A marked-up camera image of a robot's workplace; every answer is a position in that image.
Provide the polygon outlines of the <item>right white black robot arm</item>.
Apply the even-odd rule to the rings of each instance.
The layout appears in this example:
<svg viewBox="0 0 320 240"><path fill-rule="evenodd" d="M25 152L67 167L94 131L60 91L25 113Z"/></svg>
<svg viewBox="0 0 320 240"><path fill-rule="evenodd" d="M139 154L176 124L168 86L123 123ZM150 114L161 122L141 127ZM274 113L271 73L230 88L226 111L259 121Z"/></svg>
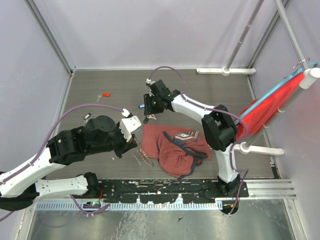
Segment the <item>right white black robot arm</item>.
<svg viewBox="0 0 320 240"><path fill-rule="evenodd" d="M146 116L170 110L190 117L202 125L205 140L217 158L219 191L223 196L231 197L241 185L233 150L238 133L233 121L236 116L228 112L222 104L216 107L206 105L179 90L171 91L162 80L147 79L146 85L149 87L149 93L143 96Z"/></svg>

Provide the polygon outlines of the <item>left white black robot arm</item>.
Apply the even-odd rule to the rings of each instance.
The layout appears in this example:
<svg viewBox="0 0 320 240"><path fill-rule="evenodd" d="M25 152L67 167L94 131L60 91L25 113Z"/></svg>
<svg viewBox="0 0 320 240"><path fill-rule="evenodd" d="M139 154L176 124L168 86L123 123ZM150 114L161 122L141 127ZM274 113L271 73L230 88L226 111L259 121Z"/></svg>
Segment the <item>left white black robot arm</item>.
<svg viewBox="0 0 320 240"><path fill-rule="evenodd" d="M51 138L44 151L25 164L0 174L0 208L15 212L31 206L35 201L62 196L95 198L101 187L95 173L86 172L74 178L46 180L51 172L62 169L87 156L114 152L121 158L136 148L135 131L142 127L136 115L116 123L108 116L90 119L84 126L63 130Z"/></svg>

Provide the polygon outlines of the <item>key with yellow tag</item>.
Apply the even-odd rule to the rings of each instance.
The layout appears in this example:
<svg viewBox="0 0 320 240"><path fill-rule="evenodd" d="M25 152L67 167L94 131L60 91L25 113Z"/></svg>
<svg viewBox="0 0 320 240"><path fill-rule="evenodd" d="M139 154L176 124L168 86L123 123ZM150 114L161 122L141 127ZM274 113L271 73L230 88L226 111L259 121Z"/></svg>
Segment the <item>key with yellow tag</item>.
<svg viewBox="0 0 320 240"><path fill-rule="evenodd" d="M157 119L154 114L147 115L147 118L148 118L148 119L153 119L153 120L156 120L156 119Z"/></svg>

